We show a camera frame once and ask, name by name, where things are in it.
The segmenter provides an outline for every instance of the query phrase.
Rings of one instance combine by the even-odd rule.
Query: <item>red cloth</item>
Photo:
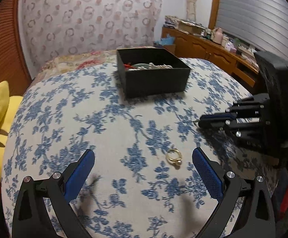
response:
[[[281,218],[283,218],[287,209],[288,209],[288,187],[287,187],[286,193],[284,195],[284,198],[281,202],[281,207],[280,207],[280,217]]]

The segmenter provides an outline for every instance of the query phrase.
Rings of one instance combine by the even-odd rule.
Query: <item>gold ring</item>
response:
[[[177,153],[177,154],[178,154],[178,158],[171,158],[171,157],[169,157],[169,154],[172,153],[172,152]],[[168,152],[167,152],[167,154],[166,154],[166,159],[167,159],[170,163],[180,166],[181,163],[182,163],[183,156],[182,156],[181,152],[180,152],[178,149],[170,149],[170,150],[168,150]]]

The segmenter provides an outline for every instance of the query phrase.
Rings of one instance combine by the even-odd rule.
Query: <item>tablecloth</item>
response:
[[[202,132],[192,122],[225,110],[249,92],[208,61],[182,60],[191,73],[179,94],[126,100],[114,63],[54,76],[28,90],[3,159],[2,202],[10,232],[23,178],[49,178],[86,149],[95,152],[95,165],[70,205],[93,237],[195,236],[217,204],[192,164],[198,146],[243,178],[264,176],[272,192],[276,171],[264,156],[238,149],[225,134]],[[182,152],[180,168],[167,162],[170,148]],[[231,231],[241,203],[222,236]],[[50,200],[45,204],[63,235]]]

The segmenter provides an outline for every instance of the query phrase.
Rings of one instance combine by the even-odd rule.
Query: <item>pink kettle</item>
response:
[[[215,28],[213,30],[213,35],[214,35],[213,42],[221,44],[223,38],[223,30],[221,28]]]

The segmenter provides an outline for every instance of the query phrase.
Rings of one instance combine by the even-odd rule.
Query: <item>cabinet door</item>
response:
[[[215,48],[210,48],[207,60],[218,66],[220,69],[224,70],[229,75],[232,74],[235,66],[236,60],[220,50]]]
[[[179,58],[193,58],[192,37],[185,33],[178,33],[175,40],[176,56]]]
[[[207,46],[205,43],[200,42],[196,38],[193,39],[192,41],[192,48],[194,51],[193,58],[199,58],[199,59],[207,59],[209,46]]]

